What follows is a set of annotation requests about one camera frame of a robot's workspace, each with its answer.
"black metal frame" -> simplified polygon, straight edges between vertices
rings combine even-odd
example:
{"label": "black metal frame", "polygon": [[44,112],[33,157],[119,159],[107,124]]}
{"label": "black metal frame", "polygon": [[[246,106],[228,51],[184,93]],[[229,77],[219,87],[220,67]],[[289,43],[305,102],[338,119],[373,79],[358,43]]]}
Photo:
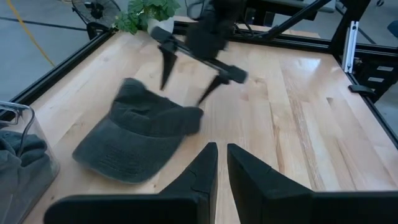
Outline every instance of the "black metal frame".
{"label": "black metal frame", "polygon": [[[365,9],[369,5],[370,0],[341,0],[341,2],[345,4],[347,10],[343,15],[343,18],[331,40],[299,37],[285,34],[278,35],[272,40],[266,40],[263,37],[248,38],[248,35],[250,34],[248,30],[241,30],[242,34],[234,33],[233,35],[231,35],[229,40],[235,42],[244,42],[248,44],[268,45],[272,47],[283,47],[288,49],[332,54],[336,61],[341,63],[341,56],[343,55],[347,28],[351,21],[360,20]],[[174,24],[174,34],[185,35],[187,33],[189,24],[189,22],[176,21]],[[76,67],[82,60],[89,56],[92,51],[94,51],[108,38],[110,38],[112,34],[112,31],[109,31],[95,37],[92,41],[83,46],[80,50],[75,52],[72,56],[67,58],[64,62],[55,67],[53,70],[49,71],[48,74],[44,75],[40,80],[33,83],[30,87],[28,87],[15,98],[13,98],[11,101],[15,103],[22,103],[25,105],[31,104],[45,91],[47,91],[52,85],[54,85],[57,81],[64,77],[70,70]],[[355,57],[377,58],[378,60],[397,60],[398,49],[368,44],[357,44]],[[352,74],[347,73],[347,76],[353,84],[358,84],[358,81],[355,79],[354,76],[352,76]],[[398,148],[398,137],[386,123],[380,112],[378,112],[372,101],[366,96],[362,96],[362,99],[368,105],[369,109],[372,111],[376,119],[380,122],[381,126],[390,137],[391,141]]]}

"green leaves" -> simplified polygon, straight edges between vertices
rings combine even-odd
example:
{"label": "green leaves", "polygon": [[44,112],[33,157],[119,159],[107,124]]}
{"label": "green leaves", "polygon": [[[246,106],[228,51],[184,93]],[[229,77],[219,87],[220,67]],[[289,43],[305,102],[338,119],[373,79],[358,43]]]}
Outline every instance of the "green leaves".
{"label": "green leaves", "polygon": [[114,23],[114,25],[119,30],[135,34],[138,30],[138,17],[135,16],[135,14],[127,14],[125,12],[121,12],[120,15],[116,17],[116,22]]}
{"label": "green leaves", "polygon": [[129,5],[127,7],[127,11],[129,14],[138,14],[144,9],[144,3],[142,0],[133,0],[129,1]]}
{"label": "green leaves", "polygon": [[179,7],[176,0],[129,0],[127,13],[121,12],[114,26],[135,34],[138,29],[147,29],[149,18],[167,20],[174,16]]}
{"label": "green leaves", "polygon": [[162,6],[167,0],[147,0],[146,6]]}
{"label": "green leaves", "polygon": [[146,30],[148,28],[148,19],[149,16],[145,13],[141,13],[138,15],[139,23],[141,24],[142,30]]}

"plastic bin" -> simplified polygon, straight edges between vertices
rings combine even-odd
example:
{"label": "plastic bin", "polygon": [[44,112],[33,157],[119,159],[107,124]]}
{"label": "plastic bin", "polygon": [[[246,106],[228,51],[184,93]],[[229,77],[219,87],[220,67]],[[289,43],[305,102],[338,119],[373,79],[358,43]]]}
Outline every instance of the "plastic bin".
{"label": "plastic bin", "polygon": [[58,170],[34,110],[0,101],[0,224],[21,223]]}

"wooden tabletop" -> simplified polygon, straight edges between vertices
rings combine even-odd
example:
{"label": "wooden tabletop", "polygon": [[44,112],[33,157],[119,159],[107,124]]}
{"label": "wooden tabletop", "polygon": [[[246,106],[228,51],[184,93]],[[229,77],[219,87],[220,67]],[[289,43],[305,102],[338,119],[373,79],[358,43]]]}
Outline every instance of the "wooden tabletop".
{"label": "wooden tabletop", "polygon": [[71,154],[107,113],[122,79],[184,106],[194,105],[216,72],[178,54],[165,91],[162,56],[148,34],[118,33],[33,107],[60,173],[25,223],[41,223],[51,203],[74,194],[151,194],[173,181],[210,141],[219,149],[217,223],[239,223],[229,186],[226,145],[236,143],[287,177],[316,191],[392,190],[398,151],[331,55],[230,42],[219,59],[248,71],[245,84],[213,92],[200,106],[201,130],[143,184],[107,179]]}

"baseball cap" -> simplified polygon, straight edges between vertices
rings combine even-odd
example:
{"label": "baseball cap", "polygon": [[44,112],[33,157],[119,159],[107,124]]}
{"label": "baseball cap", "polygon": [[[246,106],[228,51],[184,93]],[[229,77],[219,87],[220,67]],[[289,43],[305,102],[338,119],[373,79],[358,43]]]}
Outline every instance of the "baseball cap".
{"label": "baseball cap", "polygon": [[199,131],[202,116],[201,109],[182,107],[127,78],[109,113],[72,156],[111,179],[143,182],[162,168],[186,135]]}

